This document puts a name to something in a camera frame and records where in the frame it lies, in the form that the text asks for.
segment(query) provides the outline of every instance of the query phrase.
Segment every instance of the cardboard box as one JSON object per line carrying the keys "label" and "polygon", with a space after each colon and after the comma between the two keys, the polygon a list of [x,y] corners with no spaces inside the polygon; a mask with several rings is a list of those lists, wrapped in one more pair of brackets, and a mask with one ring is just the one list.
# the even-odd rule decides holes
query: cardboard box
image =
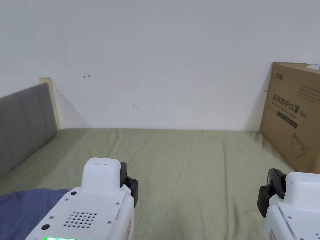
{"label": "cardboard box", "polygon": [[320,70],[274,62],[260,131],[298,172],[320,173]]}

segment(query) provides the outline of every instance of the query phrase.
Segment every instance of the upholstered headboard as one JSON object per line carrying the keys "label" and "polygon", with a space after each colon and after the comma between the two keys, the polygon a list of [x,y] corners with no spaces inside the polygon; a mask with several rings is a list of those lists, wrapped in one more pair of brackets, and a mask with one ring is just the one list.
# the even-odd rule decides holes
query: upholstered headboard
{"label": "upholstered headboard", "polygon": [[0,178],[57,131],[47,83],[0,98]]}

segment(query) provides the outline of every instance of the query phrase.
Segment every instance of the mattress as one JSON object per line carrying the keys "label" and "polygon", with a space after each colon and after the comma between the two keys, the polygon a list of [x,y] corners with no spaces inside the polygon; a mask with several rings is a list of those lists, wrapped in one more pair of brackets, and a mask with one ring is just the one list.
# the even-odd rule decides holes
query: mattress
{"label": "mattress", "polygon": [[293,171],[257,132],[63,129],[0,180],[0,195],[81,185],[91,157],[139,181],[133,239],[262,239],[269,168]]}

